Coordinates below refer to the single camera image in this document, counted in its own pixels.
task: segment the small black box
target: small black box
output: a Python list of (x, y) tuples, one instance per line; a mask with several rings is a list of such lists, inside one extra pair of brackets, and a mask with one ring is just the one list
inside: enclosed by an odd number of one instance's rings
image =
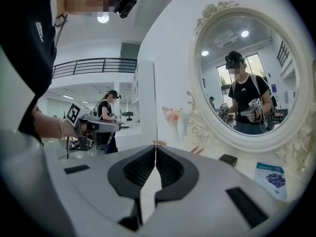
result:
[(230, 155), (222, 155), (218, 160), (223, 161), (231, 166), (235, 166), (238, 158)]

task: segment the white floral mirror frame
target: white floral mirror frame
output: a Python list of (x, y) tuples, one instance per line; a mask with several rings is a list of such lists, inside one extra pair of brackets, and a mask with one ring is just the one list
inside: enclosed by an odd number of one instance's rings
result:
[[(276, 31), (294, 55), (298, 66), (299, 92), (291, 114), (280, 128), (262, 136), (245, 136), (226, 127), (209, 107), (200, 81), (201, 49), (207, 29), (221, 20), (241, 15), (268, 24)], [(286, 162), (289, 157), (294, 157), (304, 169), (308, 165), (311, 152), (315, 151), (316, 127), (316, 63), (313, 64), (312, 57), (315, 57), (315, 53), (307, 41), (308, 35), (291, 31), (289, 27), (280, 25), (278, 19), (235, 2), (218, 2), (217, 6), (207, 5), (202, 16), (197, 21), (189, 59), (191, 91), (188, 95), (193, 98), (193, 102), (189, 102), (193, 106), (187, 127), (189, 139), (196, 144), (211, 145), (216, 138), (242, 152), (274, 152), (279, 157), (284, 157)]]

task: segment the ceiling light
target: ceiling light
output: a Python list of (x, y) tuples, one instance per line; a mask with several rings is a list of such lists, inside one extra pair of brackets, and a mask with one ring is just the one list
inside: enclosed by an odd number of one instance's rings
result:
[(206, 56), (206, 55), (208, 55), (208, 54), (209, 54), (208, 51), (203, 51), (203, 52), (202, 52), (202, 56)]
[(109, 20), (109, 15), (106, 12), (103, 12), (100, 16), (98, 16), (98, 21), (102, 24), (108, 22)]
[(74, 99), (73, 97), (69, 97), (69, 96), (66, 96), (66, 95), (63, 95), (63, 97), (67, 97), (67, 98), (70, 98), (70, 99)]
[(243, 31), (242, 33), (241, 33), (241, 36), (242, 37), (247, 37), (249, 35), (249, 31)]

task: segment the bracelet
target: bracelet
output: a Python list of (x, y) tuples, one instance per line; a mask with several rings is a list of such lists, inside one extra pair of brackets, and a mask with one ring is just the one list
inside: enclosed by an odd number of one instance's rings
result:
[(59, 132), (60, 132), (61, 138), (65, 137), (65, 135), (64, 135), (64, 122), (65, 122), (64, 118), (59, 121)]

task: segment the round mirror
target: round mirror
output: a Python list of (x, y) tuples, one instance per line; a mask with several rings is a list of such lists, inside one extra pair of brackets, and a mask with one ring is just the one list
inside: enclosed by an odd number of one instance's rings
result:
[(228, 128), (260, 136), (291, 115), (297, 65), (271, 25), (249, 15), (226, 15), (208, 27), (198, 55), (205, 99)]

